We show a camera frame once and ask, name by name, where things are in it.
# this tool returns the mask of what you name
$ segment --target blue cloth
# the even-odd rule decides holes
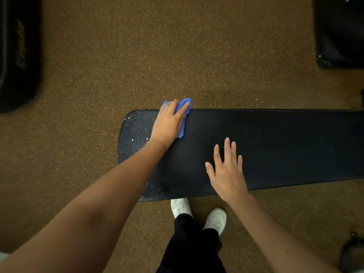
[[[164,101],[164,104],[163,104],[163,107],[166,106],[166,104],[168,103],[169,101]],[[180,133],[177,135],[176,138],[182,138],[183,135],[184,135],[184,122],[186,121],[186,117],[187,115],[189,114],[189,112],[191,111],[191,108],[192,108],[192,100],[189,99],[188,97],[184,98],[182,101],[180,101],[180,103],[177,105],[176,107],[176,111],[174,112],[176,114],[176,112],[178,110],[180,110],[182,108],[182,106],[186,103],[186,102],[189,102],[190,103],[190,106],[187,108],[186,112],[184,113],[184,118],[183,118],[183,122],[182,122],[182,125],[181,125],[181,129],[180,129]]]

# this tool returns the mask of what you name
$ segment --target brown rubber flooring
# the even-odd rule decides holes
[[[360,70],[315,63],[311,0],[43,0],[39,97],[0,116],[0,251],[12,252],[117,163],[125,115],[190,97],[194,108],[360,109]],[[289,230],[337,263],[364,235],[364,183],[255,191]],[[191,199],[203,224],[228,220],[228,272],[269,272],[217,196]],[[168,201],[139,203],[105,272],[154,272],[173,233]]]

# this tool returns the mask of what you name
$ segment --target white sneaker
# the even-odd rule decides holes
[[[171,208],[174,218],[180,214],[189,214],[193,217],[187,198],[171,199]]]
[[[206,224],[203,229],[215,229],[219,235],[224,231],[226,225],[226,212],[221,208],[213,209],[207,217]]]

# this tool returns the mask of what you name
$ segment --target black bench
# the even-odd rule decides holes
[[[148,141],[157,113],[127,115],[119,163]],[[364,111],[192,110],[141,201],[215,194],[205,162],[213,164],[214,145],[222,150],[225,137],[243,156],[248,190],[364,178]]]

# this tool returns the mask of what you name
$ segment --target left hand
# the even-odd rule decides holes
[[[174,142],[180,132],[184,113],[188,109],[189,103],[185,103],[175,114],[176,107],[180,101],[170,101],[166,106],[161,107],[157,119],[154,122],[150,139],[162,142],[167,148]]]

